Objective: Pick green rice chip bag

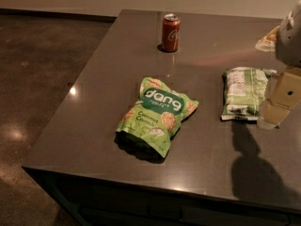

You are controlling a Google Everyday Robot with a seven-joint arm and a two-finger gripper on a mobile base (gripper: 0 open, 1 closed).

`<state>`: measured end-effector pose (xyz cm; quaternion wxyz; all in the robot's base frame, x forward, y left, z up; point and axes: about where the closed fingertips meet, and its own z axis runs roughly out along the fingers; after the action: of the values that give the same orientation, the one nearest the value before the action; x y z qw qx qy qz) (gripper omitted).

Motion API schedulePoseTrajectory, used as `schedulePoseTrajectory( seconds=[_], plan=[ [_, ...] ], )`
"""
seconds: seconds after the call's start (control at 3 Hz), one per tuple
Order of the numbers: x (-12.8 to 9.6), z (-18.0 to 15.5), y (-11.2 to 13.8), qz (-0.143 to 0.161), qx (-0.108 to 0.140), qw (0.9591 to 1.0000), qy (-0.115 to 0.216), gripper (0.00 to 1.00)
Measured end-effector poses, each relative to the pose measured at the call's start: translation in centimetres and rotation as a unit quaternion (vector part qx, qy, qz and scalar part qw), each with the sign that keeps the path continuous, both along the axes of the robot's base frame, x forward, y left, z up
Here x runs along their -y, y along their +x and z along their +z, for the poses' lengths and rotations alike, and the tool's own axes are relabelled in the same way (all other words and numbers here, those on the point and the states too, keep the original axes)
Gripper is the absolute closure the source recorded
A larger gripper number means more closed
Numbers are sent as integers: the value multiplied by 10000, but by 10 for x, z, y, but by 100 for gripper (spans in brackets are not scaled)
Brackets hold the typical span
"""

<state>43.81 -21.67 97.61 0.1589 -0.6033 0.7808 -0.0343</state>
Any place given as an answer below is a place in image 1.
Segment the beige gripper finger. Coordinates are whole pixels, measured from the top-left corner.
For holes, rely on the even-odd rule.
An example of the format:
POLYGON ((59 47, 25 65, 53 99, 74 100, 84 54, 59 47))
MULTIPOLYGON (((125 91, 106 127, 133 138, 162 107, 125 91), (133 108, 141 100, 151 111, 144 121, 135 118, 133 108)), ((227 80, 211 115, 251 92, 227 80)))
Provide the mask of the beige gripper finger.
POLYGON ((266 100, 257 119, 257 124, 262 129, 274 129, 278 127, 290 114, 287 108, 273 105, 269 100, 266 100))

